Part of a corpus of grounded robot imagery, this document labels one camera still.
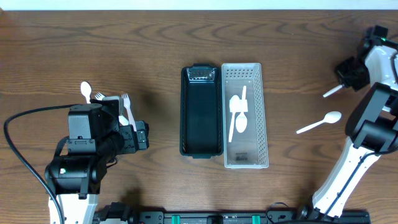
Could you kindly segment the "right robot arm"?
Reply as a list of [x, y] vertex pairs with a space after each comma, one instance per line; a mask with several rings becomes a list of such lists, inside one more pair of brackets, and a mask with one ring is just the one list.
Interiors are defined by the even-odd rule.
[[368, 212], [344, 211], [365, 172], [383, 155], [397, 152], [397, 43], [388, 29], [366, 31], [356, 57], [335, 67], [341, 88], [370, 89], [349, 116], [345, 147], [325, 183], [290, 220], [291, 223], [370, 223]]

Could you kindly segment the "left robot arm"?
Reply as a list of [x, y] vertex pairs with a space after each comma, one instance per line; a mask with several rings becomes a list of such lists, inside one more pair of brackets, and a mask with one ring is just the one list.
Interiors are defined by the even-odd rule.
[[121, 126], [122, 107], [120, 97], [70, 107], [69, 136], [58, 143], [45, 170], [56, 196], [49, 200], [51, 223], [139, 223], [139, 214], [120, 202], [96, 211], [101, 181], [117, 156], [149, 147], [149, 125]]

